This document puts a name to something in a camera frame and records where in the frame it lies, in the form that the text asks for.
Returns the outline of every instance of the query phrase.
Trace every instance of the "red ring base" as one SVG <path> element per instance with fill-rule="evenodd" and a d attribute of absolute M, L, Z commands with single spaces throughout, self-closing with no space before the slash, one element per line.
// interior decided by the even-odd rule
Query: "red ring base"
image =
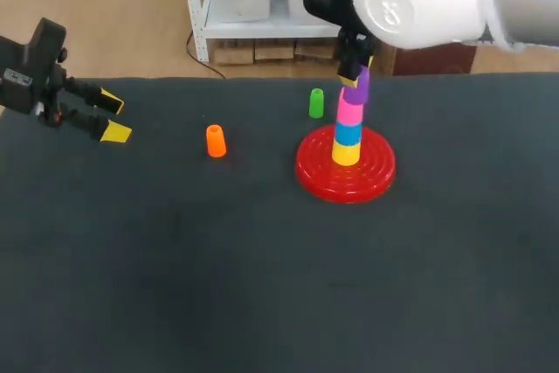
<path fill-rule="evenodd" d="M 334 126 L 308 135 L 297 151 L 295 169 L 301 185 L 325 201 L 339 204 L 368 202 L 386 192 L 396 177 L 396 157 L 386 140 L 363 128 L 361 159 L 353 166 L 332 160 Z"/>

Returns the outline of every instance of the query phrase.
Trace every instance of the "white shelf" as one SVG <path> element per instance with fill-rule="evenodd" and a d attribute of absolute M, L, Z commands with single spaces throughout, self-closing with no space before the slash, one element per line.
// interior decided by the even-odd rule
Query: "white shelf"
<path fill-rule="evenodd" d="M 217 12 L 202 8 L 208 14 L 201 32 L 205 38 L 334 38 L 340 27 L 328 23 L 305 24 L 289 17 L 287 0 L 271 0 L 270 18 L 266 21 L 222 23 Z"/>

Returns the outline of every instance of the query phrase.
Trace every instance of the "table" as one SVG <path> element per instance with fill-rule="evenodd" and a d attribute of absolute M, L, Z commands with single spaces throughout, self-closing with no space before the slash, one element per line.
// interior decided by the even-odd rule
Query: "table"
<path fill-rule="evenodd" d="M 359 206 L 294 175 L 334 80 L 107 80 L 124 146 L 4 113 L 0 371 L 557 372 L 558 85 L 375 80 L 397 180 Z"/>

